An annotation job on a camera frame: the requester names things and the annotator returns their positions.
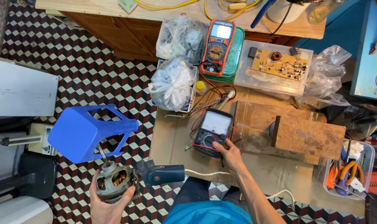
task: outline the clear plastic bag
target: clear plastic bag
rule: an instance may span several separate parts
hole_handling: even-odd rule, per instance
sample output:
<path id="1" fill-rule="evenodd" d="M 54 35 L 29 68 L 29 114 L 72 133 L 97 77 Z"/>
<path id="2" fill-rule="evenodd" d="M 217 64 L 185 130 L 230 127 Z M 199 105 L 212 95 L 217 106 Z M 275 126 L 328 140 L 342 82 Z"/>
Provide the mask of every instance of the clear plastic bag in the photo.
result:
<path id="1" fill-rule="evenodd" d="M 296 101 L 317 109 L 329 105 L 350 106 L 342 95 L 335 93 L 342 87 L 340 80 L 346 73 L 342 63 L 350 57 L 349 52 L 333 45 L 313 58 L 303 96 L 296 96 Z"/>
<path id="2" fill-rule="evenodd" d="M 162 63 L 148 84 L 153 103 L 164 110 L 180 111 L 189 103 L 195 67 L 182 57 Z"/>
<path id="3" fill-rule="evenodd" d="M 170 59 L 181 56 L 191 64 L 200 63 L 207 29 L 206 23 L 186 16 L 165 19 L 156 44 L 157 57 Z"/>

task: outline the yellow cap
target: yellow cap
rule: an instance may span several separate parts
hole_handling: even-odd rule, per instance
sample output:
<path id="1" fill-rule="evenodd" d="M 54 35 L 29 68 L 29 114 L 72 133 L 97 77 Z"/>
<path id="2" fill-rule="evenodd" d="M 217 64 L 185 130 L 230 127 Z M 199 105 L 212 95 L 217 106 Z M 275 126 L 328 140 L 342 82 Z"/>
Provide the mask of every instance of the yellow cap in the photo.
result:
<path id="1" fill-rule="evenodd" d="M 205 89 L 205 83 L 202 82 L 202 81 L 198 81 L 198 82 L 195 84 L 195 87 L 196 87 L 198 90 L 203 90 L 203 89 Z"/>

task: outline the white bucket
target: white bucket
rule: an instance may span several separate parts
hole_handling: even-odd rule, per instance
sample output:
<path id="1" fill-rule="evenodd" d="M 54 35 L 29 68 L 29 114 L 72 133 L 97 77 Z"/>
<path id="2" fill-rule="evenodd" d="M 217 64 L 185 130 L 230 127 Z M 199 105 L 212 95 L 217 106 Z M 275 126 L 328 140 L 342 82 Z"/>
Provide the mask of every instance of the white bucket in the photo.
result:
<path id="1" fill-rule="evenodd" d="M 281 23 L 288 11 L 289 4 L 290 3 L 285 0 L 277 0 L 277 2 L 268 9 L 268 17 L 275 23 Z M 303 6 L 299 4 L 292 4 L 291 10 L 289 11 L 284 23 L 290 23 L 297 19 L 300 14 L 302 14 L 302 12 L 309 7 L 310 4 L 311 3 L 304 3 Z"/>

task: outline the circuit board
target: circuit board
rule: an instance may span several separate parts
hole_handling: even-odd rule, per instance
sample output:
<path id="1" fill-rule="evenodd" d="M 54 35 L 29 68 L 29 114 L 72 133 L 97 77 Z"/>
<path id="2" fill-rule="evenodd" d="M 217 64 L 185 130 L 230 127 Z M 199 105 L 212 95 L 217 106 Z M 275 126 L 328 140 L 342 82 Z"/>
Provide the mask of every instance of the circuit board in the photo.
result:
<path id="1" fill-rule="evenodd" d="M 251 69 L 301 81 L 309 67 L 307 62 L 306 59 L 283 55 L 280 52 L 257 49 Z"/>

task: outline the blue shirt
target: blue shirt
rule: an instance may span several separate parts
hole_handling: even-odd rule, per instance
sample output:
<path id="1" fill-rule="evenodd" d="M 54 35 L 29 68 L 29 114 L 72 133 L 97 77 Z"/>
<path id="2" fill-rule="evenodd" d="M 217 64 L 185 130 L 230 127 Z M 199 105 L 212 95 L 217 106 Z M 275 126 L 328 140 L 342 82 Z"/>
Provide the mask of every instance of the blue shirt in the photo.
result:
<path id="1" fill-rule="evenodd" d="M 252 223 L 251 216 L 242 208 L 227 201 L 202 201 L 175 206 L 164 224 L 186 223 Z"/>

